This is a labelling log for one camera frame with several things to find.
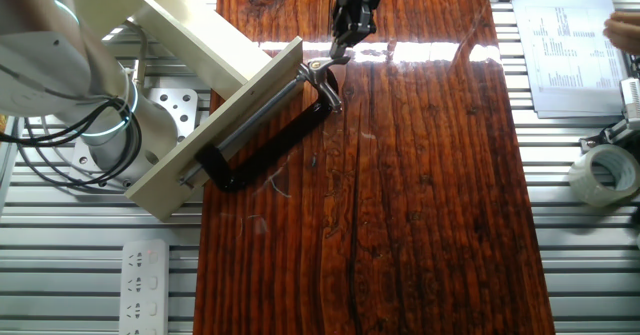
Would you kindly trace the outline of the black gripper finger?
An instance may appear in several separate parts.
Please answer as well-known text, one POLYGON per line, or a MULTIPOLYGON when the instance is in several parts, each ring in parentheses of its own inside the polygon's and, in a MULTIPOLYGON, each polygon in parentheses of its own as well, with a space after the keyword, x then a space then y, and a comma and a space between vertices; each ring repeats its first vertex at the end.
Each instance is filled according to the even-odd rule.
POLYGON ((332 44, 329 51, 329 56, 332 59, 341 58, 344 56, 346 49, 349 47, 351 37, 353 35, 352 26, 347 25, 335 25, 332 29, 332 44))
POLYGON ((375 34, 377 31, 377 27, 374 19, 369 18, 364 22, 354 23, 352 30, 353 30, 352 40, 363 41, 369 35, 375 34))

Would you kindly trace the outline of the person's left hand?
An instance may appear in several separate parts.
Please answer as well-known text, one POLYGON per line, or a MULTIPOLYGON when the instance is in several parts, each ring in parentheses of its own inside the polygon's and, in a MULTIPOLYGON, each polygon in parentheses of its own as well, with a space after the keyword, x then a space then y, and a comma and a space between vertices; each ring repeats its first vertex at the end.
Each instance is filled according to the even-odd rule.
POLYGON ((638 56, 640 52, 638 12, 614 12, 604 22, 603 34, 621 51, 638 56))

